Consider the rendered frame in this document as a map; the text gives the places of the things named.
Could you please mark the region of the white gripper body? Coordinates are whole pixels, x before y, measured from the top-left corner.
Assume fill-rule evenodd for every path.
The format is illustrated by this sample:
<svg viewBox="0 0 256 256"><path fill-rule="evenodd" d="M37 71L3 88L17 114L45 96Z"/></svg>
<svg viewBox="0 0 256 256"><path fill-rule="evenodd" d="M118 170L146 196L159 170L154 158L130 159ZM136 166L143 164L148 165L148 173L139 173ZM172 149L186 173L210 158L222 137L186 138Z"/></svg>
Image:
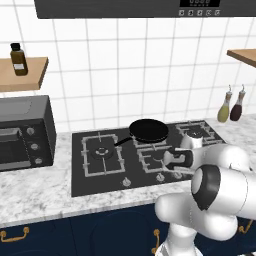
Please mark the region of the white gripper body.
<svg viewBox="0 0 256 256"><path fill-rule="evenodd" d="M183 149L195 149L203 146L203 135L201 132L188 131L182 138L180 147Z"/></svg>

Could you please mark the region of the black frying pan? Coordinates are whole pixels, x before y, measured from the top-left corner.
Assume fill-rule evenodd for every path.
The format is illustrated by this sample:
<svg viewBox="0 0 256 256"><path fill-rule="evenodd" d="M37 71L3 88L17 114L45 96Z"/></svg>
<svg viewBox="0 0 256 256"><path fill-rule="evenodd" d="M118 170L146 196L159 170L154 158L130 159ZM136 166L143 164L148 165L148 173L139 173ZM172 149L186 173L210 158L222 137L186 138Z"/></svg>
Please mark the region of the black frying pan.
<svg viewBox="0 0 256 256"><path fill-rule="evenodd" d="M168 137L169 129L165 123L155 119L138 119L130 124L129 133L127 138L119 140L115 146L132 139L147 144L162 142Z"/></svg>

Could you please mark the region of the yellow oil bottle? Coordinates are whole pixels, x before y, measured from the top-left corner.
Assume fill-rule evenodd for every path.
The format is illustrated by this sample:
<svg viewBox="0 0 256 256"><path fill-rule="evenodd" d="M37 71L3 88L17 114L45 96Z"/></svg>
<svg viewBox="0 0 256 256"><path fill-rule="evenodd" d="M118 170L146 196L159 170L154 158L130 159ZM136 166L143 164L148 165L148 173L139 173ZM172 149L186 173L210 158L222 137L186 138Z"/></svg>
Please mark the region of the yellow oil bottle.
<svg viewBox="0 0 256 256"><path fill-rule="evenodd" d="M232 91L228 90L226 92L224 102L223 102L223 104L222 104L222 106L219 109L218 114L217 114L217 120L220 123L225 123L227 121L228 117L229 117L229 112L230 112L229 105L230 105L231 97L232 97Z"/></svg>

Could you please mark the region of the dark red vinegar bottle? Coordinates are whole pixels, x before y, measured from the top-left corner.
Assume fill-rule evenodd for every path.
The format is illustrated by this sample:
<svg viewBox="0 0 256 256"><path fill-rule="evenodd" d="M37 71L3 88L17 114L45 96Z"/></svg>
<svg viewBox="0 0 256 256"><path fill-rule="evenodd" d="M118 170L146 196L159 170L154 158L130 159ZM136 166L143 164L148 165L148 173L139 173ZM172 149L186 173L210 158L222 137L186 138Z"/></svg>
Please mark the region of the dark red vinegar bottle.
<svg viewBox="0 0 256 256"><path fill-rule="evenodd" d="M242 115L242 103L243 103L245 94L246 94L245 88L242 88L242 90L238 94L237 101L230 112L231 121L238 121L240 119Z"/></svg>

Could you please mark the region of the black gas hob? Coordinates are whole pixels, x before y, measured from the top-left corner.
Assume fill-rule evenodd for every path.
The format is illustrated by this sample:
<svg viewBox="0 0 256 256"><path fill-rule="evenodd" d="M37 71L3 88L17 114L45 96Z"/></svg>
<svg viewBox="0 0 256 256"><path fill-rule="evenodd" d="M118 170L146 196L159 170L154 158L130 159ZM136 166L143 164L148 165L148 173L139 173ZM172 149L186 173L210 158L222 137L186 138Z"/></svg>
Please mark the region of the black gas hob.
<svg viewBox="0 0 256 256"><path fill-rule="evenodd" d="M163 153L178 147L188 131L201 132L204 146L223 141L204 120L169 123L167 126L168 137L156 144L132 140L115 146L129 135L127 128L74 133L71 195L86 196L189 180L191 171L178 171L183 176L178 180L173 175L175 171L163 170ZM165 177L163 182L156 179L158 173ZM131 181L129 187L122 183L125 178Z"/></svg>

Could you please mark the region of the dark blue cupboard door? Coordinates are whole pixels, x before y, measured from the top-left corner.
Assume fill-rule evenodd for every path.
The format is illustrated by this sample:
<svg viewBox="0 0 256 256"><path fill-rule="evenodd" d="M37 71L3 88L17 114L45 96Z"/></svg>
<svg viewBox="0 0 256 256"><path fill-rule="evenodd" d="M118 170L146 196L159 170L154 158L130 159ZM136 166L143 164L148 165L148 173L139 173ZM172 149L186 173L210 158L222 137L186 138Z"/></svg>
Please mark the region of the dark blue cupboard door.
<svg viewBox="0 0 256 256"><path fill-rule="evenodd" d="M0 228L0 231L6 230L9 237L20 236L25 226L30 228L30 233L24 240L0 241L0 256L76 256L68 219Z"/></svg>
<svg viewBox="0 0 256 256"><path fill-rule="evenodd" d="M162 243L168 231L153 204L81 215L70 222L77 256L154 256L157 239Z"/></svg>
<svg viewBox="0 0 256 256"><path fill-rule="evenodd" d="M256 221L251 223L246 234L236 232L227 241L215 241L197 234L195 245L204 256L239 256L256 252Z"/></svg>

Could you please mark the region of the dark grey range hood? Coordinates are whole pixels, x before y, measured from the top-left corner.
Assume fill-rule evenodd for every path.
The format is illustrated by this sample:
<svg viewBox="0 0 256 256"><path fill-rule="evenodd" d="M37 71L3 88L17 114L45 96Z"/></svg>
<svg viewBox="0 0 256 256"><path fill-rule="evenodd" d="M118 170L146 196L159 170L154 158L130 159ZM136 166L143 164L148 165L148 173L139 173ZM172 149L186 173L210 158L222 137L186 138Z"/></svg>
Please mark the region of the dark grey range hood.
<svg viewBox="0 0 256 256"><path fill-rule="evenodd" d="M39 19L256 17L256 0L34 0Z"/></svg>

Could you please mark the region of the black toaster oven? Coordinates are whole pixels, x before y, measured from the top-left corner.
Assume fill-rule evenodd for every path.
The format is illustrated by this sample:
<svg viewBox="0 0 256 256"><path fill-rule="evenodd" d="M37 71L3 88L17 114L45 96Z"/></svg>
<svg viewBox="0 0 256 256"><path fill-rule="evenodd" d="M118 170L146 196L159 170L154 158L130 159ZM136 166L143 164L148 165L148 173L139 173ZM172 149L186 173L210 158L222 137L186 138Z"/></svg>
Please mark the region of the black toaster oven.
<svg viewBox="0 0 256 256"><path fill-rule="evenodd" d="M34 135L27 128L35 129ZM52 166L56 129L48 95L0 98L0 172ZM30 145L36 143L38 150ZM35 158L42 158L41 165Z"/></svg>

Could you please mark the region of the brown glass bottle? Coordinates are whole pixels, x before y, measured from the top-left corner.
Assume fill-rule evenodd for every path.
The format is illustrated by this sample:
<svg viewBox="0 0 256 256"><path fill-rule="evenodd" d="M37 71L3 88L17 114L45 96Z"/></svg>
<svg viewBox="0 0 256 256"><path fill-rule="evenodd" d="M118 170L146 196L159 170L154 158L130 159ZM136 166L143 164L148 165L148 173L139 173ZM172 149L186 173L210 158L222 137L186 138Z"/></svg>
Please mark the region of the brown glass bottle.
<svg viewBox="0 0 256 256"><path fill-rule="evenodd" d="M25 76L28 74L28 67L24 51L21 49L19 43L11 43L11 60L14 72L17 76Z"/></svg>

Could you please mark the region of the wooden wall shelf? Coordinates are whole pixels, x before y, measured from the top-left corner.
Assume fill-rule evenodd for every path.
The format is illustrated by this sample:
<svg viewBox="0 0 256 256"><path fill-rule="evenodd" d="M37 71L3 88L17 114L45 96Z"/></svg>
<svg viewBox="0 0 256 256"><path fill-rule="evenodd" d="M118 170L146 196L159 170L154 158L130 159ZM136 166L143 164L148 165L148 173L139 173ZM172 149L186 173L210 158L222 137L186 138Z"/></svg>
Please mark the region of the wooden wall shelf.
<svg viewBox="0 0 256 256"><path fill-rule="evenodd" d="M28 74L17 76L10 58L0 59L0 92L39 90L49 63L47 57L27 58Z"/></svg>
<svg viewBox="0 0 256 256"><path fill-rule="evenodd" d="M256 49L228 50L227 55L256 68Z"/></svg>

